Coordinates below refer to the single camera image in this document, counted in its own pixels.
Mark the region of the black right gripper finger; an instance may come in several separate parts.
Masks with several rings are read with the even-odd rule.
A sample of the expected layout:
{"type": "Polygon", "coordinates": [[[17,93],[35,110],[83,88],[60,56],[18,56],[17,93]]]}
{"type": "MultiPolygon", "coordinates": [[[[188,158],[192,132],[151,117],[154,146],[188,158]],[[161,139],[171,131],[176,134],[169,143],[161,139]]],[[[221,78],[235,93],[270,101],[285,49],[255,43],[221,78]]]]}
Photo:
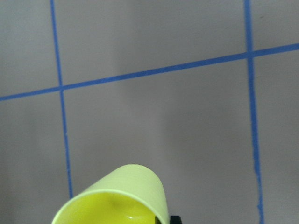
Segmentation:
{"type": "MultiPolygon", "coordinates": [[[[155,224],[161,224],[160,220],[155,217],[155,224]]],[[[168,224],[181,224],[180,216],[170,216],[168,224]]]]}

